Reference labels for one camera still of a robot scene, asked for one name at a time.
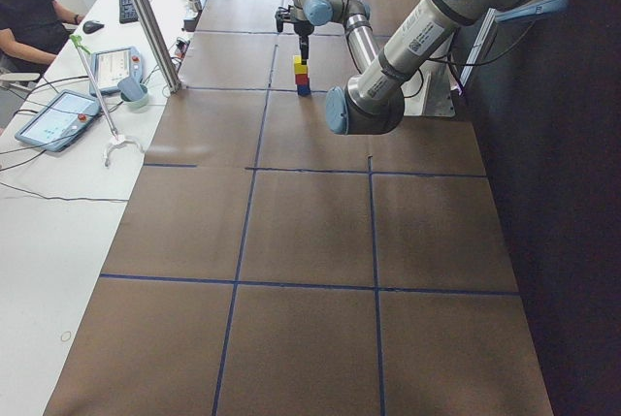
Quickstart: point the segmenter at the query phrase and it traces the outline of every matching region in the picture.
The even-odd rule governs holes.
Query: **yellow block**
[[[307,74],[309,72],[309,66],[302,64],[302,56],[294,55],[293,56],[293,73],[295,75]]]

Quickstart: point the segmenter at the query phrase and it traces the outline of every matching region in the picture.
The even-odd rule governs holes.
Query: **device screen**
[[[116,88],[118,82],[129,77],[130,49],[102,52],[97,55],[97,86],[99,89]]]
[[[72,124],[76,121],[77,115],[84,112],[92,103],[92,100],[65,94],[51,104],[21,135],[42,144],[60,140],[63,136],[71,135],[71,128],[74,127]]]

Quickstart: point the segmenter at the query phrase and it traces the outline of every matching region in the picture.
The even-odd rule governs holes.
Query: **tablet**
[[[99,110],[97,100],[91,96],[61,91],[16,133],[16,140],[61,151],[88,128]]]
[[[143,79],[143,61],[134,47],[93,52],[90,56],[90,70],[102,94],[117,93],[118,83],[130,76],[138,83]],[[92,84],[90,94],[95,96]]]

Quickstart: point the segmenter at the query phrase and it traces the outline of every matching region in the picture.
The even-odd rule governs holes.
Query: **person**
[[[0,49],[20,72],[44,73],[83,16],[56,0],[0,0]]]

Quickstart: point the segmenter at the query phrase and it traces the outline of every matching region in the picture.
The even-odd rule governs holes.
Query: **stacked blocks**
[[[309,66],[306,60],[302,60],[301,55],[293,56],[293,73],[295,74],[295,84],[298,87],[298,95],[309,96],[311,94]]]

